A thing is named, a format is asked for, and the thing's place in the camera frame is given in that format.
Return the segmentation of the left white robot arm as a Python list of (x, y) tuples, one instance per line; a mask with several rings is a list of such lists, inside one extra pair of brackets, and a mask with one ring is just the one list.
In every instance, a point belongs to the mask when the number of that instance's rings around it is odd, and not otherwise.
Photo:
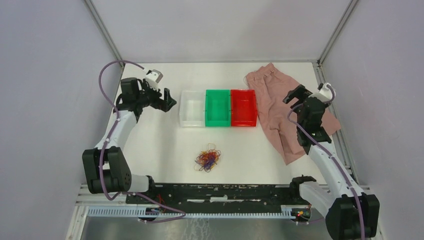
[(124, 156), (124, 147), (144, 108), (168, 112), (176, 105), (170, 90), (154, 89), (150, 82), (129, 77), (120, 82), (121, 93), (112, 104), (114, 121), (107, 127), (99, 143), (82, 153), (82, 163), (88, 190), (91, 194), (138, 193), (149, 204), (156, 200), (158, 191), (149, 175), (138, 175)]

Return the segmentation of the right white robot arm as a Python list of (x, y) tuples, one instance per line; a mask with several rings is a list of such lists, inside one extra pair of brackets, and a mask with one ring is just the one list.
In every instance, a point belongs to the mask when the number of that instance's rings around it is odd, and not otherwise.
[(283, 103), (293, 99), (287, 119), (295, 124), (297, 141), (316, 164), (329, 190), (324, 190), (311, 176), (292, 179), (289, 199), (295, 204), (310, 203), (322, 215), (333, 240), (365, 240), (378, 230), (380, 202), (374, 194), (366, 194), (347, 172), (323, 127), (324, 113), (335, 99), (329, 83), (322, 83), (312, 93), (302, 84), (290, 90)]

